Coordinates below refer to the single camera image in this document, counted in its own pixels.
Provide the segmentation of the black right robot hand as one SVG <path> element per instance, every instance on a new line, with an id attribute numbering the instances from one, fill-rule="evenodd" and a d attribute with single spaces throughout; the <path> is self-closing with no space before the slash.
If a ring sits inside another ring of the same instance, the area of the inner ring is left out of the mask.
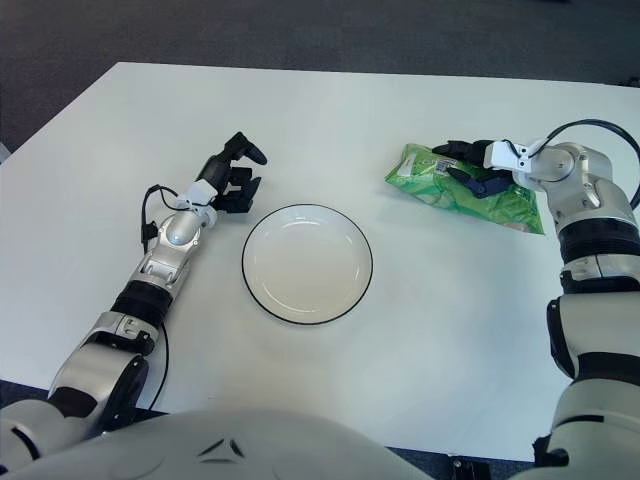
<path id="1" fill-rule="evenodd" d="M 446 144 L 434 147 L 432 152 L 464 164 L 480 167 L 481 175 L 479 177 L 473 177 L 455 167 L 448 167 L 446 171 L 476 198 L 482 199 L 500 194 L 515 184 L 510 171 L 492 170 L 484 167 L 484 155 L 490 144 L 492 144 L 491 140 L 478 140 L 472 143 L 448 140 Z"/>

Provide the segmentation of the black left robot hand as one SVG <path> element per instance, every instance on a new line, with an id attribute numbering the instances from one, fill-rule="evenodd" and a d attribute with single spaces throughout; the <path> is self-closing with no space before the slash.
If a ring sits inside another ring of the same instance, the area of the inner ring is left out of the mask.
<path id="1" fill-rule="evenodd" d="M 197 176 L 197 180 L 204 180 L 215 190 L 205 202 L 207 206 L 231 214 L 249 212 L 261 178 L 253 177 L 250 167 L 232 165 L 243 157 L 258 165 L 268 162 L 266 155 L 242 132 L 233 135 L 220 153 L 207 160 Z"/>

